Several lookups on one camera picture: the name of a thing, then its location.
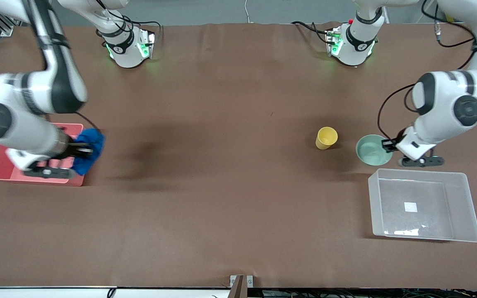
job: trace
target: clear plastic bin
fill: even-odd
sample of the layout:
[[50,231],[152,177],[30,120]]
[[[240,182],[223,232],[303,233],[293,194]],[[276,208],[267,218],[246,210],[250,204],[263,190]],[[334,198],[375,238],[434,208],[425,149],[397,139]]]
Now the clear plastic bin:
[[465,174],[379,168],[368,182],[373,234],[477,242]]

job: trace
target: blue towel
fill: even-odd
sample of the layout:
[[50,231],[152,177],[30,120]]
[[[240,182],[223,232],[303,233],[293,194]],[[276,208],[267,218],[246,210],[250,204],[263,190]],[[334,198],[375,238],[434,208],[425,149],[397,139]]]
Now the blue towel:
[[104,135],[95,128],[88,128],[81,132],[76,138],[75,143],[87,143],[93,148],[93,154],[91,157],[86,159],[75,158],[73,161],[73,166],[71,168],[77,174],[83,176],[89,171],[99,156],[101,156],[102,148],[104,147]]

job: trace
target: red tray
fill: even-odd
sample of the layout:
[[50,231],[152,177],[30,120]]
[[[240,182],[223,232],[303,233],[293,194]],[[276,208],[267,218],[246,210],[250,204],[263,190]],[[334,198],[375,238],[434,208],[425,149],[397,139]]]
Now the red tray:
[[[84,126],[82,124],[75,123],[53,123],[54,125],[62,128],[66,134],[72,138],[76,138]],[[7,147],[0,145],[0,181],[6,181],[10,183],[23,183],[34,185],[60,185],[60,186],[82,186],[84,182],[84,176],[77,175],[72,179],[57,179],[57,178],[41,178],[41,177],[28,177],[21,173],[18,168],[15,168],[14,164],[8,159],[5,151]],[[59,168],[71,168],[73,158],[66,158],[58,161],[51,161],[53,166]]]

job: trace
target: gray wall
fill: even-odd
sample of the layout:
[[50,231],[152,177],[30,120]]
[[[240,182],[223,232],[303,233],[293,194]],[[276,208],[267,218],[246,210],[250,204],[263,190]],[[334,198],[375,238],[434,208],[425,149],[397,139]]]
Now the gray wall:
[[[420,5],[388,8],[392,23],[415,23]],[[54,1],[62,25],[89,25],[72,11]],[[354,17],[355,5],[351,0],[248,0],[250,20],[254,23],[326,23]],[[246,23],[244,0],[131,0],[121,10],[137,21],[158,21],[162,25],[202,25],[207,23]]]

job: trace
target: green led light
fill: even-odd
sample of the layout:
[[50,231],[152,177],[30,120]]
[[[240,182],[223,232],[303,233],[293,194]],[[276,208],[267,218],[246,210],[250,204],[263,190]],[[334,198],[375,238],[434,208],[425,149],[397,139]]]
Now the green led light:
[[371,55],[371,51],[373,51],[373,46],[375,46],[375,42],[373,41],[373,43],[371,43],[371,45],[369,46],[369,53],[367,53],[367,56]]
[[146,45],[141,45],[141,44],[137,44],[139,46],[139,49],[140,49],[140,52],[141,52],[141,56],[143,58],[147,58],[149,56],[149,53],[148,53],[148,47]]
[[108,44],[106,44],[106,49],[108,49],[108,53],[110,53],[110,58],[113,59],[113,54],[111,53],[111,50],[110,50],[110,47],[108,46]]
[[332,46],[331,54],[337,56],[340,53],[340,49],[343,45],[343,41],[339,39],[335,45]]

